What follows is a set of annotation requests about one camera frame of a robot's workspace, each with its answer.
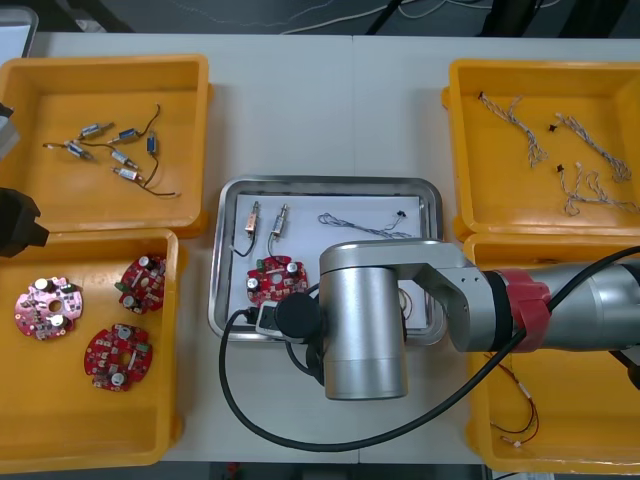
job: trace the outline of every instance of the white table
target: white table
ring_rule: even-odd
[[[241,174],[415,176],[440,190],[451,238],[455,196],[440,104],[449,63],[460,57],[640,61],[640,42],[41,34],[32,54],[194,52],[209,58],[216,88],[205,176],[205,206],[212,214],[220,187]],[[427,426],[359,452],[299,452],[247,431],[222,397],[220,342],[207,323],[212,243],[211,234],[182,242],[189,255],[178,318],[178,408],[185,432],[167,460],[481,463],[464,442],[464,401]],[[249,418],[279,435],[313,442],[355,440],[396,427],[466,379],[464,356],[447,340],[409,350],[406,398],[357,405],[327,400],[278,345],[234,344],[227,364],[231,388]]]

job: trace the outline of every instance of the pink circuit board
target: pink circuit board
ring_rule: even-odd
[[[48,340],[73,330],[82,315],[82,294],[64,277],[38,279],[18,298],[14,320],[27,337]]]
[[[140,382],[151,367],[153,348],[149,334],[138,327],[115,324],[93,337],[84,354],[84,371],[93,385],[112,392],[126,392]]]
[[[247,278],[255,278],[259,284],[255,292],[247,290],[249,301],[257,307],[268,300],[279,302],[287,295],[304,292],[309,287],[307,272],[302,262],[294,262],[298,267],[295,274],[290,274],[286,268],[286,265],[291,263],[291,257],[276,255],[267,257],[262,262],[264,268],[247,272]]]

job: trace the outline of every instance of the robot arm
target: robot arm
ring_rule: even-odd
[[[525,351],[622,350],[616,358],[622,355],[625,365],[634,364],[631,347],[640,344],[640,264],[627,260],[599,271],[551,317],[546,301],[583,268],[482,272],[455,245],[430,240],[331,247],[320,257],[326,395],[361,400],[406,395],[398,280],[415,281],[443,306],[451,340],[461,352],[500,349],[525,328],[522,319],[512,315],[518,301],[525,300],[523,310],[531,308],[535,292],[541,290],[538,307],[544,309],[546,324],[536,345]],[[526,279],[524,286],[516,285],[521,278]],[[531,291],[534,296],[527,297]]]

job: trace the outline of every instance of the black cable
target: black cable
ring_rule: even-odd
[[[604,269],[605,267],[611,265],[616,260],[620,258],[633,255],[635,253],[640,253],[640,246],[631,247],[620,252],[609,255],[597,262],[587,266],[581,272],[579,272],[575,277],[573,277],[567,284],[560,289],[558,293],[556,293],[549,303],[547,304],[547,308],[549,312],[552,312],[558,304],[564,300],[575,288],[577,288],[582,282],[584,282],[591,275],[594,275]],[[238,310],[231,315],[231,318],[227,322],[224,328],[224,332],[222,334],[222,339],[220,340],[220,353],[218,358],[218,374],[220,376],[220,385],[222,387],[222,393],[224,395],[225,400],[229,404],[229,408],[233,414],[238,418],[240,423],[242,423],[248,430],[255,433],[259,437],[264,438],[265,440],[270,441],[271,443],[275,443],[276,445],[280,445],[282,447],[292,448],[295,450],[304,450],[308,452],[323,452],[323,453],[337,453],[337,452],[347,452],[352,450],[359,450],[361,448],[368,448],[374,445],[379,445],[384,442],[388,442],[389,440],[393,440],[394,438],[398,438],[406,433],[409,433],[416,428],[421,427],[422,425],[430,422],[434,418],[438,417],[442,413],[449,410],[453,405],[459,402],[462,398],[464,398],[471,390],[473,390],[484,378],[491,373],[491,371],[498,366],[498,364],[509,354],[511,351],[518,346],[518,344],[527,336],[526,331],[524,329],[518,330],[516,334],[493,356],[487,363],[485,363],[480,370],[478,370],[467,382],[460,387],[456,392],[454,392],[449,398],[445,399],[436,407],[429,410],[424,415],[412,420],[409,423],[401,425],[400,427],[394,428],[385,433],[381,433],[379,435],[374,435],[373,437],[369,437],[363,440],[355,440],[352,442],[343,442],[343,443],[308,443],[308,442],[299,442],[296,440],[291,440],[288,438],[280,437],[278,435],[274,435],[271,432],[264,430],[263,428],[257,426],[251,420],[249,420],[244,413],[238,407],[233,395],[231,393],[231,389],[229,388],[229,380],[227,379],[227,365],[226,365],[226,354],[227,354],[227,345],[229,343],[229,334],[231,333],[231,329],[233,327],[233,323],[240,315],[247,316],[247,310]]]
[[[248,256],[251,253],[251,250],[253,250],[253,247],[255,245],[256,245],[256,235],[253,234],[253,235],[251,235],[251,245],[249,245],[249,249],[246,252],[244,252],[244,253],[239,252],[238,250],[236,250],[236,247],[234,247],[233,245],[231,246],[231,250],[233,250],[233,253],[235,253],[236,255],[244,258],[244,257]]]
[[[378,33],[378,30],[380,30],[380,28],[382,28],[382,26],[387,23],[389,17],[393,15],[393,13],[398,9],[402,2],[403,0],[391,0],[387,4],[385,9],[380,13],[380,15],[378,15],[378,18],[376,18],[371,24],[365,35],[375,35],[376,33]]]
[[[138,133],[139,137],[144,137],[147,134],[147,132],[149,131],[149,128],[151,128],[151,124],[153,123],[153,121],[156,118],[158,118],[158,115],[160,115],[160,104],[156,103],[156,107],[157,107],[156,114],[151,118],[151,120],[149,120],[149,123],[147,123],[147,126],[145,127],[145,129],[142,132]]]
[[[296,357],[296,354],[293,351],[293,347],[291,346],[291,343],[285,341],[284,342],[284,346],[287,349],[287,354],[289,355],[289,358],[291,359],[293,364],[296,366],[296,368],[298,370],[300,370],[302,373],[304,373],[305,375],[309,375],[309,376],[313,377],[313,373],[311,372],[311,370],[309,370],[308,367],[305,367],[302,364],[302,362],[300,360],[298,360],[298,357]]]
[[[286,267],[287,264],[285,262],[281,262],[278,257],[276,257],[273,253],[271,253],[271,244],[273,243],[273,232],[269,234],[269,239],[267,240],[267,253],[271,258],[273,258],[279,265]]]
[[[620,250],[619,252],[612,253],[604,258],[601,258],[597,262],[588,265],[583,270],[581,270],[575,277],[567,282],[567,284],[558,290],[549,303],[547,304],[547,308],[550,312],[553,311],[554,308],[558,306],[558,304],[567,298],[573,290],[575,290],[582,282],[584,282],[589,277],[595,275],[599,271],[605,269],[612,263],[620,260],[621,258],[628,257],[629,255],[635,255],[636,253],[640,253],[640,246],[625,248],[624,250]]]
[[[178,196],[178,193],[176,192],[158,193],[158,192],[154,192],[153,190],[149,190],[146,186],[144,186],[141,183],[138,183],[138,182],[133,182],[133,183],[138,185],[144,191],[149,192],[152,195],[155,195],[156,197],[177,197]]]
[[[156,172],[158,171],[158,167],[160,166],[160,162],[158,161],[158,157],[156,157],[153,153],[151,152],[147,152],[149,153],[149,156],[151,158],[153,158],[156,161],[156,166],[153,167],[153,170],[151,171],[151,175],[149,175],[149,178],[147,179],[146,182],[144,182],[144,186],[146,187],[147,185],[149,185],[151,183],[151,180],[153,180],[153,177],[156,175]]]

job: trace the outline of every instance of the yellow plastic tray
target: yellow plastic tray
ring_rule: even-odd
[[[534,268],[548,263],[590,262],[636,245],[633,238],[542,235],[472,235],[465,254],[484,270]],[[469,371],[485,364],[469,355]],[[513,381],[497,370],[471,393],[470,446],[491,468],[562,473],[640,473],[640,403],[623,367],[607,352],[540,350],[514,354],[509,366],[531,393],[540,431],[515,448],[490,427],[493,420],[518,430],[529,407]],[[514,440],[521,435],[509,435]]]
[[[129,228],[170,228],[180,237],[200,234],[202,183],[208,111],[208,64],[201,55],[122,58],[16,59],[0,69],[0,102],[15,109],[11,117],[21,141],[0,163],[0,185],[29,195],[52,232]],[[158,198],[109,171],[121,166],[104,147],[90,148],[97,162],[73,157],[45,142],[76,138],[92,123],[116,126],[91,143],[105,143],[119,131],[153,124],[160,168],[149,185],[178,191]],[[118,146],[141,174],[154,161],[146,140]]]
[[[640,235],[640,215],[616,207],[578,204],[582,212],[568,216],[556,171],[564,165],[571,188],[580,162],[585,173],[600,172],[612,198],[640,203],[640,64],[458,60],[449,74],[443,104],[460,240],[473,232]],[[549,152],[547,160],[531,169],[526,135],[491,113],[478,100],[481,91],[505,110],[523,96],[515,114]],[[625,160],[632,180],[615,183],[606,160],[568,127],[549,132],[556,112],[575,116],[598,144]]]
[[[136,315],[113,283],[142,255],[166,255],[164,307]],[[0,473],[146,465],[175,436],[175,321],[178,241],[169,230],[52,234],[45,248],[0,259]],[[82,288],[84,310],[66,337],[38,342],[12,321],[15,302],[40,277],[65,276]],[[115,323],[150,334],[153,362],[128,392],[93,387],[84,352]]]

